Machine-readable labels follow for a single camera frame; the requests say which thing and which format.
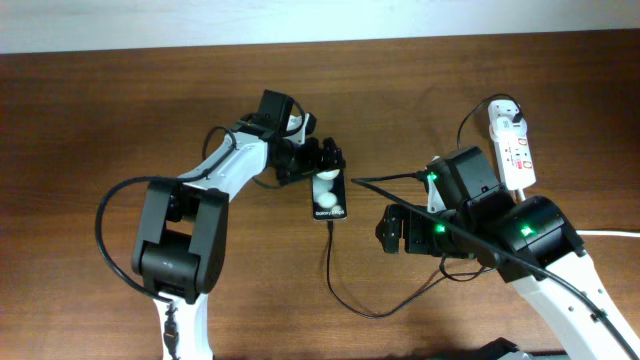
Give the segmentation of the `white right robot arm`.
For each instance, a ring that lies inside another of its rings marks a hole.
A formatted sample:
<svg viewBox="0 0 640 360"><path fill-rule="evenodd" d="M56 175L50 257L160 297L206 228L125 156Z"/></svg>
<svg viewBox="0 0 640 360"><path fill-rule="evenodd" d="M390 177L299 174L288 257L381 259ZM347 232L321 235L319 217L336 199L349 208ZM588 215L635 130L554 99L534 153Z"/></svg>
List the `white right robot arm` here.
<svg viewBox="0 0 640 360"><path fill-rule="evenodd" d="M551 200L515 202L476 146L434 159L417 177L429 203L386 207L375 230L385 252L475 259L530 304L570 358L638 358L638 336Z"/></svg>

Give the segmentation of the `black Galaxy smartphone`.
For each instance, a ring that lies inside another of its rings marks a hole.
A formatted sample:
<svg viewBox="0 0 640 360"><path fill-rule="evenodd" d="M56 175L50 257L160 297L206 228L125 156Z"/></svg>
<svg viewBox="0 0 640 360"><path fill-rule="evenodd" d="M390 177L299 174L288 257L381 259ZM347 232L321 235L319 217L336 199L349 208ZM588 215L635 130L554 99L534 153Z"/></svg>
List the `black Galaxy smartphone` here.
<svg viewBox="0 0 640 360"><path fill-rule="evenodd" d="M316 221L338 221L347 218L347 199L343 170L314 175L311 179L312 217Z"/></svg>

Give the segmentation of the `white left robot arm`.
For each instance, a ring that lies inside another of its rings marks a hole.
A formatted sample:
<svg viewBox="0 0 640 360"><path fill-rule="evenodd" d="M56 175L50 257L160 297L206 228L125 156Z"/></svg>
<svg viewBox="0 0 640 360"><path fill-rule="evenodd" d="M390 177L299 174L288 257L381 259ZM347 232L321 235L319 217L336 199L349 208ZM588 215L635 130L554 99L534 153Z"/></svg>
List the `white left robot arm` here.
<svg viewBox="0 0 640 360"><path fill-rule="evenodd" d="M279 185L337 173L346 165L332 138L313 137L315 117L266 90L259 108L225 128L222 144L177 179L152 180L144 199L132 270L154 296L166 359L211 359L208 295L224 264L229 205L271 167Z"/></svg>

